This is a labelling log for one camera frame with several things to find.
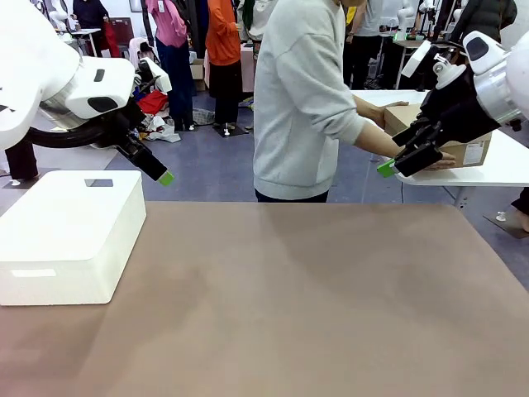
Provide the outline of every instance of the table surface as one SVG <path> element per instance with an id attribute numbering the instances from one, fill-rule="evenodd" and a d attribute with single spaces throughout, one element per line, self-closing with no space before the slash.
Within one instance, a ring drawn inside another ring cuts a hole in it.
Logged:
<path id="1" fill-rule="evenodd" d="M 96 31 L 101 31 L 101 29 L 97 29 L 97 28 L 81 29 L 80 31 L 72 31 L 72 35 L 74 35 L 74 36 L 91 35 L 91 34 L 95 33 Z"/>
<path id="2" fill-rule="evenodd" d="M 2 397 L 527 397 L 529 298 L 454 208 L 148 203 L 113 301 L 1 308 Z"/>
<path id="3" fill-rule="evenodd" d="M 400 45 L 401 47 L 408 48 L 408 49 L 416 49 L 419 48 L 424 41 L 417 41 L 417 40 L 393 40 L 393 43 L 396 45 Z M 446 48 L 448 45 L 446 44 L 436 44 L 440 48 Z"/>
<path id="4" fill-rule="evenodd" d="M 397 101 L 422 103 L 427 93 L 414 90 L 353 91 L 377 106 Z M 483 165 L 443 171 L 421 171 L 413 176 L 396 175 L 405 184 L 421 186 L 529 186 L 529 149 L 495 130 Z"/>

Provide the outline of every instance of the cardboard box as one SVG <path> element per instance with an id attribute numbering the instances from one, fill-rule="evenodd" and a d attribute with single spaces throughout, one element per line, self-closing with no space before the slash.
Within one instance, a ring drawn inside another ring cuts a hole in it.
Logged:
<path id="1" fill-rule="evenodd" d="M 386 132 L 391 136 L 395 136 L 404 131 L 416 120 L 420 111 L 420 104 L 387 108 L 384 114 Z M 483 165 L 491 137 L 492 132 L 469 143 L 450 141 L 441 149 L 445 153 L 455 156 L 455 166 L 453 168 L 475 167 Z"/>
<path id="2" fill-rule="evenodd" d="M 195 83 L 197 91 L 206 91 L 206 83 L 204 82 L 204 60 L 195 60 L 191 64 L 191 75 Z"/>
<path id="3" fill-rule="evenodd" d="M 193 80 L 204 80 L 204 60 L 195 60 L 191 64 L 191 74 Z"/>

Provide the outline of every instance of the black cable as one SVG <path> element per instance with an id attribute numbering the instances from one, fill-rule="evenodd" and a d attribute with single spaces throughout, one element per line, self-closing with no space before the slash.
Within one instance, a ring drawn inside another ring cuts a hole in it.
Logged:
<path id="1" fill-rule="evenodd" d="M 46 132 L 30 127 L 26 138 L 37 146 L 53 149 L 86 146 L 99 141 L 105 135 L 102 128 L 89 127 L 81 132 Z"/>

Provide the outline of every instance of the box label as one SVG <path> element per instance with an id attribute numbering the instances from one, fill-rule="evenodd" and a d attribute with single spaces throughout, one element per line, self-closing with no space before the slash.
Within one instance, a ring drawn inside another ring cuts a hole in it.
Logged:
<path id="1" fill-rule="evenodd" d="M 483 151 L 485 149 L 485 142 L 469 143 L 466 146 L 465 159 L 463 165 L 478 164 L 481 162 L 483 157 Z"/>

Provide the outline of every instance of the person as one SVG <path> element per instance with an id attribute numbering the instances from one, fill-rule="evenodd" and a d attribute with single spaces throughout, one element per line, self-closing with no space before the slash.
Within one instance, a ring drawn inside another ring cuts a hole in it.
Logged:
<path id="1" fill-rule="evenodd" d="M 461 43 L 472 31 L 480 31 L 501 42 L 500 31 L 514 23 L 517 5 L 514 0 L 469 0 L 450 39 Z"/>
<path id="2" fill-rule="evenodd" d="M 207 0 L 210 60 L 209 93 L 215 98 L 215 124 L 235 129 L 242 95 L 241 42 L 231 0 Z"/>
<path id="3" fill-rule="evenodd" d="M 103 23 L 108 22 L 108 11 L 101 4 L 101 0 L 74 0 L 72 18 L 79 21 L 83 29 L 101 29 L 92 34 L 92 40 L 97 56 L 102 57 L 101 41 L 104 40 L 102 29 Z"/>
<path id="4" fill-rule="evenodd" d="M 350 55 L 344 64 L 344 70 L 352 70 L 353 89 L 364 89 L 369 73 L 369 60 L 376 58 L 380 51 L 380 18 L 383 5 L 384 0 L 367 0 L 356 9 L 347 39 L 350 42 Z M 345 80 L 350 81 L 350 74 Z"/>
<path id="5" fill-rule="evenodd" d="M 251 39 L 254 60 L 257 61 L 266 24 L 278 0 L 241 0 L 237 7 L 237 21 L 241 25 L 242 41 Z"/>
<path id="6" fill-rule="evenodd" d="M 520 198 L 512 203 L 517 210 L 516 215 L 522 224 L 523 230 L 529 233 L 529 188 L 525 188 Z"/>
<path id="7" fill-rule="evenodd" d="M 255 81 L 254 187 L 259 202 L 326 202 L 339 141 L 395 157 L 384 108 L 343 82 L 346 21 L 341 4 L 361 0 L 280 0 L 266 30 Z M 446 155 L 434 168 L 454 165 Z"/>
<path id="8" fill-rule="evenodd" d="M 169 75 L 169 115 L 177 131 L 192 131 L 194 82 L 189 66 L 188 28 L 171 0 L 147 0 L 155 19 L 156 48 L 162 69 Z"/>

